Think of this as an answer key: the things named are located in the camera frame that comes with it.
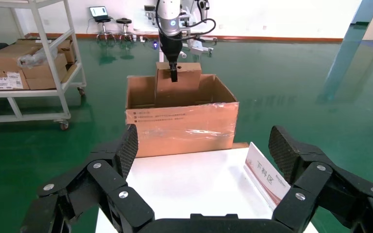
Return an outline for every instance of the caster wheel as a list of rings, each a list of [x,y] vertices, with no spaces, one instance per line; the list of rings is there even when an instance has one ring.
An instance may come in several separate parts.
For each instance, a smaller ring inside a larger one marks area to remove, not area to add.
[[[78,87],[78,91],[81,96],[85,96],[85,90],[83,88]]]
[[[69,123],[67,121],[61,123],[61,130],[65,131],[69,129]]]

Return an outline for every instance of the red baseboard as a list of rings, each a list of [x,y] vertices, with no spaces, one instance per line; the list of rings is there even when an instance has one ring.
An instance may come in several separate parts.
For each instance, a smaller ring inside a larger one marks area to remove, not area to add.
[[[59,37],[62,33],[47,33],[48,37]],[[158,35],[153,34],[137,34],[138,36],[146,36],[148,38],[158,38]],[[39,36],[38,33],[28,33],[29,36]],[[77,33],[77,38],[95,38],[96,34],[83,34]],[[261,40],[261,41],[291,41],[291,42],[342,42],[342,38],[301,38],[301,37],[267,37],[267,36],[227,36],[227,35],[214,35],[213,37],[218,40]]]

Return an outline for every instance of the laptop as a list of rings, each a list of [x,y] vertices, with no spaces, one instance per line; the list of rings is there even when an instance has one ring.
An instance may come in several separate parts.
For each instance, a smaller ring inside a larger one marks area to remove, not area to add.
[[[89,10],[91,11],[92,17],[96,20],[109,18],[108,13],[106,12],[106,7],[104,6],[93,6],[90,7]]]

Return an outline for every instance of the textured finger pad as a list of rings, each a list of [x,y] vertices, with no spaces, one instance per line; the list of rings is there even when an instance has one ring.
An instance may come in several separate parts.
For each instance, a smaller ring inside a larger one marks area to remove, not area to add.
[[[284,174],[284,179],[292,184],[292,171],[296,166],[299,154],[291,146],[294,141],[281,126],[274,126],[271,130],[268,147],[278,168]]]
[[[125,132],[121,144],[117,148],[116,155],[119,158],[122,177],[126,179],[131,170],[132,163],[138,152],[138,134],[135,125],[129,125],[127,132]]]

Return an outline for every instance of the green epoxy floor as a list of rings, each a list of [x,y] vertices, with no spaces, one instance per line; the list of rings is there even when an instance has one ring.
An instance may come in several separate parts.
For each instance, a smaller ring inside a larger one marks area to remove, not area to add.
[[[17,232],[36,187],[87,157],[97,143],[115,139],[125,125],[126,77],[154,75],[157,51],[99,47],[80,40],[87,97],[67,92],[70,129],[46,122],[0,124],[0,232]],[[218,43],[201,58],[240,101],[236,142],[253,141],[267,156],[272,125],[319,146],[340,167],[373,182],[373,44],[361,44],[353,60],[340,44]],[[180,61],[196,61],[188,52]],[[345,69],[337,69],[333,61]],[[21,99],[21,109],[58,111],[53,99]],[[0,113],[9,109],[0,100]],[[97,210],[85,213],[75,233],[95,230]],[[326,210],[313,223],[321,233],[349,232]]]

